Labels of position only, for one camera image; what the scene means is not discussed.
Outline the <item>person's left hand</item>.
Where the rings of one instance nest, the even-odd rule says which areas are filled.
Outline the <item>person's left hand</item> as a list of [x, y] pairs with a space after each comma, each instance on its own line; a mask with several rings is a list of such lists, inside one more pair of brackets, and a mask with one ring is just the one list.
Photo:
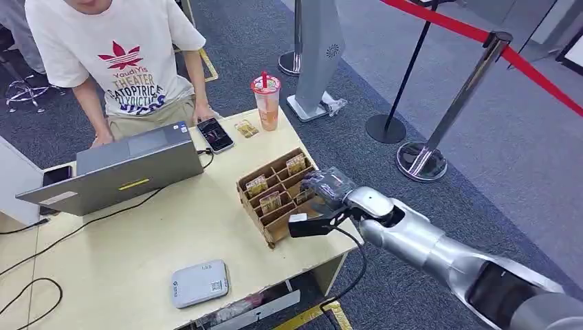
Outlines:
[[194, 122], [194, 124], [198, 124], [211, 118], [220, 120], [223, 117], [218, 112], [216, 112], [208, 103], [201, 103], [195, 105], [194, 113], [192, 116], [192, 121]]

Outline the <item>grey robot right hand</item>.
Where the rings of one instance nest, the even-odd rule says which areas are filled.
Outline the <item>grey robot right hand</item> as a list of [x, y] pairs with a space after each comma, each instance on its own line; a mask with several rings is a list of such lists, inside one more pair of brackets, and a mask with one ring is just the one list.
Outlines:
[[335, 166], [307, 173], [301, 181], [301, 190], [310, 190], [322, 203], [311, 202], [311, 207], [322, 215], [345, 210], [344, 199], [358, 185]]

